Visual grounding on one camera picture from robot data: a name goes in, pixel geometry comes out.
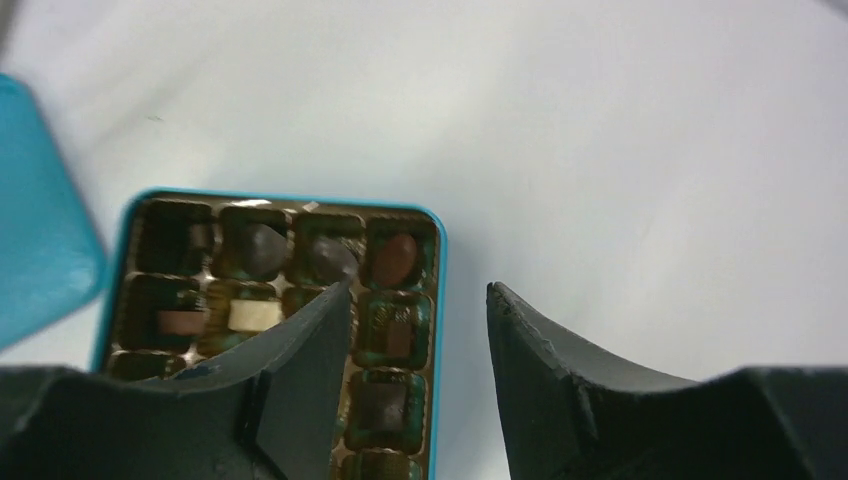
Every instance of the milk chocolate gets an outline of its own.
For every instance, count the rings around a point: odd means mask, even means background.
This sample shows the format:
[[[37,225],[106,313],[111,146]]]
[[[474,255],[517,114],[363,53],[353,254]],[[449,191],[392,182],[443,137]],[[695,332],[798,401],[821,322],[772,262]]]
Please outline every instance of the milk chocolate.
[[[206,314],[203,312],[161,310],[156,313],[159,333],[191,337],[203,333]]]
[[[417,257],[418,244],[412,235],[395,235],[374,256],[371,278],[381,287],[395,287],[412,273]]]
[[[412,324],[389,322],[386,329],[386,355],[390,358],[406,358],[412,348]]]

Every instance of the chocolate truffle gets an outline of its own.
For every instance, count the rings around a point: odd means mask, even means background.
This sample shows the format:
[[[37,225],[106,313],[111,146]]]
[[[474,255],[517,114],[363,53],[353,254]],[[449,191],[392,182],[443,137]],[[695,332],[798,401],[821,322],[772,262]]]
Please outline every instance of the chocolate truffle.
[[[252,277],[276,276],[286,260],[286,237],[261,223],[245,227],[241,233],[241,268]]]
[[[206,326],[206,315],[203,312],[162,310],[157,312],[156,320],[162,335],[192,337],[203,333]]]
[[[310,259],[315,273],[328,283],[355,277],[359,262],[347,247],[336,240],[318,237],[310,249]]]
[[[371,278],[381,287],[394,287],[403,282],[418,257],[418,244],[412,235],[400,233],[390,238],[374,255]]]
[[[386,329],[386,355],[406,358],[412,347],[412,324],[390,322]]]
[[[360,426],[374,432],[403,431],[406,395],[402,383],[360,384],[355,405]]]
[[[258,333],[277,325],[282,319],[280,302],[231,300],[227,326],[236,332]]]

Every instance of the tin lid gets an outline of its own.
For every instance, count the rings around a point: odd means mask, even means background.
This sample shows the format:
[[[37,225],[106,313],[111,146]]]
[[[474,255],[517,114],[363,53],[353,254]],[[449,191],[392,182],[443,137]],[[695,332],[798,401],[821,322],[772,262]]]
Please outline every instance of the tin lid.
[[[88,303],[105,266],[33,97],[0,75],[0,348]]]

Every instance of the white surface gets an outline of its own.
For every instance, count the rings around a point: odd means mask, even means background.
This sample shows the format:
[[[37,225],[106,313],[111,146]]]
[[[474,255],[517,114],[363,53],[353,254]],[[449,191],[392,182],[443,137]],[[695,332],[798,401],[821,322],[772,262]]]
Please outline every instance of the white surface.
[[[110,248],[153,185],[441,216],[440,479],[508,478],[490,280],[677,375],[848,363],[848,21],[813,0],[23,3],[0,67]],[[98,309],[0,360],[85,366]]]

